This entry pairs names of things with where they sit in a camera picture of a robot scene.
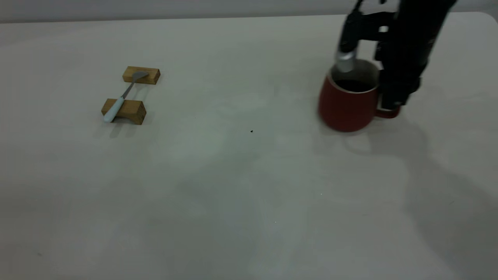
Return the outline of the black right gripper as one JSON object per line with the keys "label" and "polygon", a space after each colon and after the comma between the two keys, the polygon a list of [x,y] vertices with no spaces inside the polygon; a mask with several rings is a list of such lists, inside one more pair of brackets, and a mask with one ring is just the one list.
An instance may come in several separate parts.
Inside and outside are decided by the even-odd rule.
{"label": "black right gripper", "polygon": [[387,34],[377,34],[375,60],[381,63],[379,76],[379,109],[395,110],[405,106],[410,95],[420,88],[438,35],[409,37],[408,42],[396,42]]}

